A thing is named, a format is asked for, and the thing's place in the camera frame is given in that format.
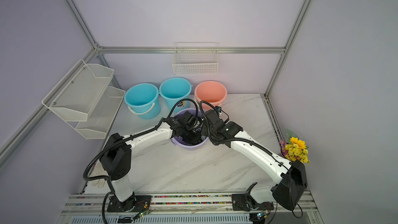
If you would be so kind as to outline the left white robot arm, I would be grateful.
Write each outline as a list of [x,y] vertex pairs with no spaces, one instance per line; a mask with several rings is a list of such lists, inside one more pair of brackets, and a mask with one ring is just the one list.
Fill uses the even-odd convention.
[[134,191],[129,172],[134,152],[143,151],[160,142],[180,137],[184,142],[201,140],[201,117],[185,112],[179,117],[162,119],[155,127],[130,136],[118,133],[111,135],[106,144],[110,150],[100,156],[99,161],[108,174],[111,192],[120,203],[133,200]]

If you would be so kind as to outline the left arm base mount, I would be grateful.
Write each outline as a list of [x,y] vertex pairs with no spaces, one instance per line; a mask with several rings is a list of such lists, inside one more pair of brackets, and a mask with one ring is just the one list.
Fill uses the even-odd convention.
[[135,195],[130,196],[126,201],[121,202],[116,196],[110,197],[107,211],[110,213],[141,213],[150,208],[152,196]]

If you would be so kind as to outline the pink plastic bucket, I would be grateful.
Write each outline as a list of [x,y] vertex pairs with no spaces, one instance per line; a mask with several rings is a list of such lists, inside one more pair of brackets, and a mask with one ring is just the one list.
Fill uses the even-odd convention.
[[194,95],[198,102],[206,101],[213,106],[221,106],[228,96],[228,91],[219,82],[205,81],[196,86]]

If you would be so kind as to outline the teal plastic bucket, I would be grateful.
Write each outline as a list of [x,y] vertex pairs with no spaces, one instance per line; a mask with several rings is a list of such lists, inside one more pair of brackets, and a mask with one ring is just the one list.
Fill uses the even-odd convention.
[[171,110],[178,101],[187,99],[191,91],[191,83],[180,77],[165,80],[159,88],[160,96],[165,100],[169,110]]
[[153,119],[161,111],[159,89],[149,83],[131,87],[124,95],[129,111],[141,119]]

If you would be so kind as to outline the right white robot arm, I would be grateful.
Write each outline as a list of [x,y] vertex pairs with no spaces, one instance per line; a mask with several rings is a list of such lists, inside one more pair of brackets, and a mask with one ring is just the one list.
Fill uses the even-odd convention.
[[296,208],[308,186],[303,163],[275,154],[253,139],[240,125],[233,121],[225,123],[214,110],[206,111],[203,120],[202,132],[214,145],[226,145],[240,152],[272,180],[259,187],[252,184],[245,197],[247,205],[275,201],[289,211]]

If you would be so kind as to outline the purple plastic bucket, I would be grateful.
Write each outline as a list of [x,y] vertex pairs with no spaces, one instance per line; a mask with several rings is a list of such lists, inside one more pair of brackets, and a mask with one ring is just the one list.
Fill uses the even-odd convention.
[[[181,110],[174,117],[175,118],[181,117],[185,112],[189,112],[189,113],[195,115],[195,108],[187,108],[187,109]],[[184,148],[186,150],[197,150],[200,147],[202,147],[207,141],[209,141],[209,138],[207,136],[203,136],[202,135],[201,136],[201,141],[198,144],[196,144],[196,145],[191,145],[191,144],[188,144],[188,143],[184,142],[182,140],[182,138],[179,137],[179,136],[175,136],[175,137],[171,138],[170,141],[175,146],[180,146],[180,147],[182,147],[182,148]]]

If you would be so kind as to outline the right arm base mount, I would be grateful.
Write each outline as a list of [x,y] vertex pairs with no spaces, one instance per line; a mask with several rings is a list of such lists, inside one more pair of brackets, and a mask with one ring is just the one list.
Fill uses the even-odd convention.
[[232,194],[232,207],[234,211],[271,211],[274,210],[274,204],[272,202],[257,202],[252,196],[251,191],[255,187],[257,182],[253,183],[244,193]]

